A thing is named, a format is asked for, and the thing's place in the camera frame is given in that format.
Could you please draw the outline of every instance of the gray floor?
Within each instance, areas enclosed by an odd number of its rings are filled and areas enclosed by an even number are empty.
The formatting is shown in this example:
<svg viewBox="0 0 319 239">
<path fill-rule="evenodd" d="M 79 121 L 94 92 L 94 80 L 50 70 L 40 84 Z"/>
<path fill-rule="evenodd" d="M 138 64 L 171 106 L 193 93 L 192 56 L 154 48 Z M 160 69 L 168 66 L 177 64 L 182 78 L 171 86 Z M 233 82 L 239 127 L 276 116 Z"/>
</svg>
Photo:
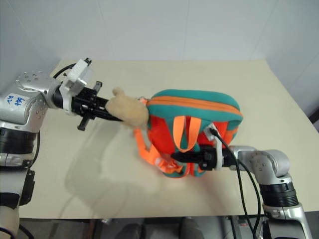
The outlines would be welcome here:
<svg viewBox="0 0 319 239">
<path fill-rule="evenodd" d="M 319 239 L 319 212 L 306 213 L 313 238 Z M 226 217 L 194 217 L 203 232 L 205 239 L 232 239 L 230 221 Z M 33 220 L 21 219 L 20 223 L 26 227 L 36 239 L 114 239 L 119 231 L 129 223 L 145 222 L 146 239 L 177 239 L 178 222 L 175 219 L 163 219 L 159 224 L 157 219 L 113 219 L 106 223 L 100 220 L 71 221 L 71 220 Z M 244 220 L 239 221 L 243 239 L 251 238 L 251 233 Z M 27 237 L 19 231 L 18 239 Z"/>
</svg>

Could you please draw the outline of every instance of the backpack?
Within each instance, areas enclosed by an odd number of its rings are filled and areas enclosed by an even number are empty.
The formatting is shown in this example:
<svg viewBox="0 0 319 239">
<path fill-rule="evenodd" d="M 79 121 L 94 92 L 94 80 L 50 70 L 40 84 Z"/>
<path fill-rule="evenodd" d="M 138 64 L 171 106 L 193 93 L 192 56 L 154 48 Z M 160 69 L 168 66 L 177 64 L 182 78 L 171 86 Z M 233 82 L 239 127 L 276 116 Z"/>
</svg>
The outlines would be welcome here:
<svg viewBox="0 0 319 239">
<path fill-rule="evenodd" d="M 201 145 L 214 146 L 204 130 L 210 125 L 229 144 L 243 119 L 237 102 L 229 95 L 196 90 L 164 90 L 145 100 L 149 110 L 147 149 L 140 128 L 134 129 L 140 156 L 165 176 L 202 176 L 196 163 L 181 163 L 172 153 L 200 151 Z"/>
</svg>

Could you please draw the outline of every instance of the backpack strap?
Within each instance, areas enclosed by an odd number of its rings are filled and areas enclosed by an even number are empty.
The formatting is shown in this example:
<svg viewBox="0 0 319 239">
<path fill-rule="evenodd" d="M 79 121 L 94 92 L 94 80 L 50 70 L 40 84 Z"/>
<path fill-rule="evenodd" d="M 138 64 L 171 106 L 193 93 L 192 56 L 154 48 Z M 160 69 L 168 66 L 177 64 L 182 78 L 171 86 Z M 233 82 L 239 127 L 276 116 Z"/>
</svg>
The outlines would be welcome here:
<svg viewBox="0 0 319 239">
<path fill-rule="evenodd" d="M 147 150 L 140 128 L 135 128 L 133 132 L 138 145 L 139 154 L 147 163 L 156 166 L 165 174 L 173 174 L 175 172 L 180 173 L 182 171 L 183 166 L 176 164 L 174 161 L 167 162 L 161 157 L 153 144 L 151 145 L 150 150 Z"/>
<path fill-rule="evenodd" d="M 196 117 L 190 118 L 189 123 L 189 132 L 188 132 L 188 145 L 186 149 L 181 148 L 181 140 L 183 137 L 184 126 L 186 122 L 185 116 L 176 116 L 173 122 L 173 139 L 176 147 L 179 149 L 180 152 L 185 153 L 191 150 L 196 142 L 199 135 L 201 119 Z"/>
</svg>

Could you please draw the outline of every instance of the stuffed toy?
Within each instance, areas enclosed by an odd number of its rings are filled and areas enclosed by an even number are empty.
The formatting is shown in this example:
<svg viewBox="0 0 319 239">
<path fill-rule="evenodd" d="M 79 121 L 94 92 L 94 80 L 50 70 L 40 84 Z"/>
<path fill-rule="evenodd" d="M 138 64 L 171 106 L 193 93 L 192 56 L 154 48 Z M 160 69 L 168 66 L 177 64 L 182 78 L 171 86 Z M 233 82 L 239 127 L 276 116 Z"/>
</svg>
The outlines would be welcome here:
<svg viewBox="0 0 319 239">
<path fill-rule="evenodd" d="M 149 120 L 149 111 L 145 104 L 136 98 L 126 96 L 119 87 L 114 88 L 112 93 L 114 97 L 106 103 L 106 110 L 123 120 L 126 125 L 145 128 Z"/>
</svg>

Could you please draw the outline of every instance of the wire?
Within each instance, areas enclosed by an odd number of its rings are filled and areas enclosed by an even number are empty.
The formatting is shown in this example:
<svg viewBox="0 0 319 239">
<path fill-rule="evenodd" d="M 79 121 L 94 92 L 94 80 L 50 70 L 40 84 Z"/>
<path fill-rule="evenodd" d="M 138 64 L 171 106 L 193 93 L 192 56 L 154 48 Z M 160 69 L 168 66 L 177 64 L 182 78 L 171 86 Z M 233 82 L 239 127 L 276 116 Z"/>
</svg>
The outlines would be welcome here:
<svg viewBox="0 0 319 239">
<path fill-rule="evenodd" d="M 247 213 L 247 209 L 246 209 L 246 205 L 245 205 L 245 199 L 244 199 L 244 192 L 243 192 L 243 184 L 242 184 L 242 180 L 241 180 L 241 176 L 240 176 L 240 170 L 239 170 L 239 163 L 241 162 L 240 160 L 238 160 L 236 158 L 236 156 L 234 155 L 233 151 L 229 148 L 228 144 L 223 140 L 223 138 L 219 135 L 219 133 L 217 132 L 217 130 L 215 129 L 210 129 L 210 132 L 216 136 L 221 142 L 222 144 L 225 146 L 225 148 L 227 149 L 227 151 L 230 153 L 230 155 L 232 156 L 233 160 L 234 160 L 234 163 L 236 165 L 236 171 L 237 171 L 237 177 L 238 177 L 238 183 L 239 183 L 239 189 L 240 189 L 240 197 L 241 197 L 241 202 L 242 202 L 242 205 L 243 205 L 243 209 L 244 209 L 244 212 L 245 212 L 245 217 L 246 217 L 246 220 L 247 220 L 247 223 L 249 225 L 249 228 L 250 228 L 250 231 L 252 232 L 253 234 L 253 238 L 254 239 L 257 239 L 256 237 L 256 234 L 254 233 L 254 228 L 252 227 L 251 225 L 251 222 L 250 222 L 250 219 L 249 219 L 249 216 L 248 216 L 248 213 Z M 254 179 L 251 177 L 251 174 L 248 170 L 248 168 L 244 167 L 244 169 L 247 171 L 247 173 L 249 173 L 248 175 L 250 175 L 250 179 L 254 185 L 254 188 L 256 187 L 256 184 L 255 184 L 255 181 Z M 259 194 L 258 194 L 258 191 L 255 191 L 256 192 L 256 195 L 257 196 L 257 199 L 258 199 L 258 205 L 260 204 L 260 198 L 259 198 Z"/>
<path fill-rule="evenodd" d="M 258 225 L 259 225 L 260 217 L 261 217 L 260 197 L 259 197 L 259 193 L 258 193 L 257 186 L 256 186 L 256 184 L 255 184 L 255 181 L 254 181 L 254 179 L 253 179 L 253 176 L 251 176 L 251 173 L 249 172 L 249 169 L 247 168 L 247 166 L 246 166 L 240 159 L 238 159 L 238 162 L 239 162 L 239 164 L 246 170 L 246 172 L 247 172 L 247 174 L 248 174 L 250 180 L 251 180 L 252 183 L 253 183 L 253 186 L 254 186 L 254 189 L 255 189 L 255 193 L 256 193 L 256 196 L 257 196 L 258 212 L 257 212 L 256 222 L 255 222 L 254 231 L 253 231 L 253 234 L 255 235 L 255 234 L 256 234 L 256 231 L 257 231 L 257 228 L 258 228 Z"/>
<path fill-rule="evenodd" d="M 29 239 L 34 239 L 34 236 L 32 235 L 31 232 L 21 224 L 19 225 L 19 229 L 29 238 Z"/>
<path fill-rule="evenodd" d="M 228 236 L 229 236 L 231 233 L 233 233 L 233 231 L 229 231 L 223 239 L 228 238 Z"/>
<path fill-rule="evenodd" d="M 5 228 L 0 228 L 0 232 L 8 234 L 10 236 L 10 239 L 14 239 L 13 234 L 9 230 L 7 230 Z"/>
<path fill-rule="evenodd" d="M 66 67 L 63 67 L 61 70 L 59 70 L 57 73 L 55 73 L 55 75 L 53 76 L 53 78 L 58 78 L 59 75 L 61 75 L 64 71 L 68 70 L 68 69 L 72 69 L 73 66 L 75 66 L 76 63 L 70 64 Z"/>
<path fill-rule="evenodd" d="M 231 225 L 231 231 L 233 233 L 233 237 L 234 239 L 237 239 L 237 235 L 236 235 L 236 232 L 235 232 L 235 225 L 234 225 L 234 222 L 232 219 L 230 219 L 230 225 Z"/>
<path fill-rule="evenodd" d="M 260 218 L 265 217 L 265 216 L 266 216 L 265 214 L 260 214 Z M 257 215 L 249 215 L 249 218 L 256 218 L 256 217 L 257 217 Z"/>
<path fill-rule="evenodd" d="M 32 162 L 32 165 L 35 163 L 36 159 L 38 158 L 38 155 L 39 155 L 39 151 L 40 151 L 40 131 L 38 132 L 38 134 L 36 135 L 36 151 L 35 151 L 35 155 L 34 155 L 34 159 L 33 159 L 33 162 Z"/>
</svg>

